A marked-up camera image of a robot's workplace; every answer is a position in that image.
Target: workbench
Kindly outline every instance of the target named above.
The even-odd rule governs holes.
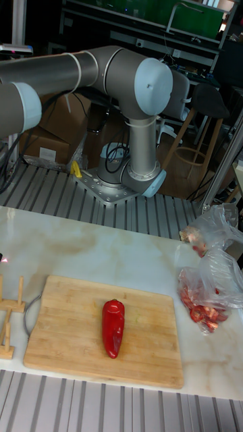
[[[104,209],[73,183],[72,188],[66,174],[22,166],[11,189],[1,196],[2,205],[19,208],[0,208],[1,252],[8,260],[1,263],[3,296],[16,298],[18,278],[23,275],[23,300],[30,302],[49,274],[170,295],[185,384],[176,393],[142,383],[137,387],[91,383],[27,369],[22,364],[27,344],[22,315],[12,313],[11,345],[16,351],[13,360],[1,360],[0,430],[241,431],[240,316],[234,311],[215,334],[203,336],[176,292],[180,268],[196,267],[199,257],[189,245],[164,238],[178,238],[178,230],[192,220],[196,207],[157,195]],[[139,227],[154,236],[136,232]],[[29,313],[31,329],[37,303]]]

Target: marble surface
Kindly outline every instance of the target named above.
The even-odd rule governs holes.
[[[243,326],[238,312],[213,335],[204,336],[177,295],[180,269],[199,262],[189,245],[5,207],[0,207],[0,238],[0,252],[8,260],[0,264],[4,298],[17,298],[23,275],[23,300],[30,302],[50,274],[167,294],[174,299],[182,355],[185,384],[180,392],[243,400]],[[29,329],[38,308],[36,303],[30,310]],[[0,326],[4,316],[0,312]],[[12,313],[11,345],[16,349],[12,360],[0,360],[0,369],[64,377],[25,368],[26,344],[23,315]]]

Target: stool leg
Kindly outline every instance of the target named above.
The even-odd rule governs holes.
[[[193,158],[193,163],[196,162],[196,158],[198,157],[198,152],[200,151],[200,148],[201,148],[201,145],[202,145],[202,143],[203,143],[203,140],[205,139],[205,135],[206,135],[206,132],[207,132],[207,130],[208,130],[208,127],[209,127],[209,123],[210,123],[211,118],[212,118],[212,117],[208,117],[208,118],[207,118],[207,122],[206,122],[206,124],[205,124],[205,126],[204,126],[204,129],[203,129],[203,131],[202,131],[202,135],[201,135],[201,137],[200,137],[200,141],[199,141],[198,146],[197,146],[197,148],[196,148],[196,152],[197,152],[197,153],[195,153],[195,156],[194,156],[194,158]],[[190,168],[189,174],[188,174],[188,176],[187,176],[187,178],[186,178],[187,180],[189,180],[189,177],[190,177],[190,175],[191,175],[191,173],[192,173],[192,168],[193,168],[193,165],[192,165],[191,168]]]
[[[200,185],[202,179],[204,178],[204,176],[206,174],[206,170],[207,170],[210,158],[212,156],[213,149],[215,147],[215,143],[216,143],[217,137],[219,135],[219,131],[220,131],[220,127],[222,125],[222,121],[223,121],[223,119],[218,119],[217,123],[215,125],[215,129],[213,131],[213,135],[212,135],[212,138],[211,138],[211,141],[210,141],[210,144],[209,144],[209,148],[208,148],[208,151],[206,153],[205,160],[204,160],[204,163],[202,165],[202,169],[201,169],[200,174],[199,174],[199,179],[198,179],[197,187]]]
[[[239,192],[239,186],[237,185],[234,190],[232,190],[231,194],[226,198],[225,203],[230,203],[232,199],[236,196],[236,194]]]
[[[175,138],[175,140],[174,140],[174,142],[173,142],[173,144],[172,144],[172,146],[171,146],[171,148],[170,148],[170,150],[169,150],[169,152],[168,152],[168,154],[167,154],[167,156],[166,156],[166,158],[162,164],[162,169],[167,168],[167,165],[168,165],[169,161],[171,160],[174,151],[177,149],[178,144],[179,144],[180,140],[182,139],[182,136],[184,135],[185,131],[187,130],[189,123],[190,123],[191,119],[193,118],[194,114],[195,114],[195,109],[191,108],[185,122],[183,123],[182,127],[180,128],[180,131],[178,132],[178,135],[176,136],[176,138]]]

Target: cardboard box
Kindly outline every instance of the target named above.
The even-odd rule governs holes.
[[[20,139],[20,152],[23,150],[29,131]],[[40,126],[34,128],[25,155],[41,157],[48,161],[67,164],[73,155],[72,146]]]
[[[53,94],[41,98],[44,104]],[[55,108],[52,104],[43,114],[37,127],[34,128],[25,155],[41,157],[48,161],[67,164],[84,138],[91,102],[81,96],[68,95],[71,113],[64,96],[58,98]],[[24,148],[29,131],[20,140],[20,151]]]
[[[53,95],[49,94],[41,98],[42,104],[51,96]],[[71,113],[69,112],[65,96],[59,97],[54,110],[52,105],[43,114],[39,126],[66,141],[72,147],[72,152],[74,153],[86,133],[88,125],[87,116],[89,115],[91,102],[80,94],[75,96],[72,93],[68,95],[68,101]]]

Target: metal grating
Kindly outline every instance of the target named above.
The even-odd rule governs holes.
[[[1,371],[2,432],[242,432],[243,403]]]
[[[0,205],[179,239],[196,203],[156,195],[105,206],[65,173],[21,165]],[[243,402],[0,372],[1,432],[243,432]]]
[[[68,174],[30,165],[20,166],[0,205],[174,240],[199,214],[196,203],[159,194],[103,205]]]

